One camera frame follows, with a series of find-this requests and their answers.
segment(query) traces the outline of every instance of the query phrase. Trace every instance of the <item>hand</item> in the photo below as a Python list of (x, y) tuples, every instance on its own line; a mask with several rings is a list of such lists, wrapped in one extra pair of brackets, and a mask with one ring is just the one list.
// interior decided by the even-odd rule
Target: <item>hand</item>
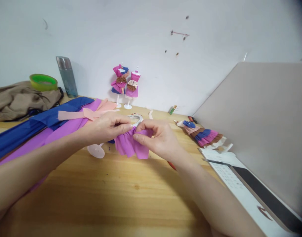
[(85, 142), (85, 146), (88, 146), (110, 141), (131, 129), (132, 125), (128, 116), (108, 112), (77, 132)]
[(184, 154), (187, 154), (178, 143), (176, 136), (167, 122), (146, 119), (137, 126), (136, 131), (139, 132), (144, 129), (153, 130), (154, 138), (149, 138), (142, 134), (135, 134), (133, 138), (140, 144), (147, 146), (152, 152), (163, 159), (174, 163), (177, 159), (183, 157)]

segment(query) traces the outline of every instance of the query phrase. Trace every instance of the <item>wall stain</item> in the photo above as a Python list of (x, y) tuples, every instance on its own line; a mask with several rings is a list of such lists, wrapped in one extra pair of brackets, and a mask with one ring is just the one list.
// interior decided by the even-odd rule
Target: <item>wall stain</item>
[(48, 29), (48, 23), (46, 22), (46, 20), (44, 20), (43, 19), (43, 21), (44, 21), (44, 23), (45, 23), (45, 30), (47, 30)]

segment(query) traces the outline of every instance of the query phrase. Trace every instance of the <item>brown paper fan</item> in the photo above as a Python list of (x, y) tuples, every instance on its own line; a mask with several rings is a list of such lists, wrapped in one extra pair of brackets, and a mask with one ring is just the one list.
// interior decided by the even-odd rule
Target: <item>brown paper fan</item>
[(122, 83), (126, 84), (127, 80), (124, 77), (117, 77), (116, 83), (117, 84), (122, 84)]
[(130, 80), (128, 82), (128, 85), (127, 85), (128, 90), (135, 91), (137, 89), (137, 87), (138, 87), (138, 83), (136, 81)]

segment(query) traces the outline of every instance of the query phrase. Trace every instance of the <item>glue stick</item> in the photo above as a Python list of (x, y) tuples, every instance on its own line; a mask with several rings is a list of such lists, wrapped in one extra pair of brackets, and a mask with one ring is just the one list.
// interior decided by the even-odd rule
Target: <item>glue stick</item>
[(177, 108), (177, 105), (174, 105), (174, 107), (172, 107), (171, 110), (168, 113), (171, 115), (176, 108)]

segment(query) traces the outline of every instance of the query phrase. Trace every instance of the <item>purple crepe paper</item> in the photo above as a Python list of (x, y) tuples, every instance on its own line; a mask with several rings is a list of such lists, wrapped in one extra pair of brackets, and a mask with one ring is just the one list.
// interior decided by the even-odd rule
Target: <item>purple crepe paper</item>
[[(87, 104), (83, 106), (83, 108), (89, 108), (93, 111), (95, 111), (98, 106), (100, 105), (101, 100), (96, 99), (94, 102)], [(0, 165), (7, 163), (17, 157), (20, 157), (22, 155), (25, 155), (39, 147), (42, 147), (46, 144), (49, 144), (55, 140), (58, 140), (66, 135), (69, 135), (79, 128), (83, 127), (85, 123), (88, 121), (88, 118), (77, 118), (67, 121), (65, 124), (63, 124), (61, 127), (53, 131), (50, 128), (44, 129), (42, 132), (34, 136), (32, 139), (27, 141), (23, 146), (18, 148), (16, 151), (14, 151), (12, 154), (7, 156), (4, 160), (0, 162)], [(47, 178), (44, 177), (42, 180), (40, 180), (38, 183), (36, 183), (32, 188), (30, 188), (29, 191), (35, 190), (38, 186), (40, 186), (43, 181)]]
[(115, 138), (116, 149), (121, 155), (127, 155), (128, 158), (137, 154), (139, 159), (147, 159), (149, 157), (149, 149), (146, 146), (141, 145), (136, 140), (133, 139), (135, 133), (146, 135), (152, 137), (152, 130), (142, 130), (136, 132), (136, 127), (133, 127), (129, 132), (121, 134)]

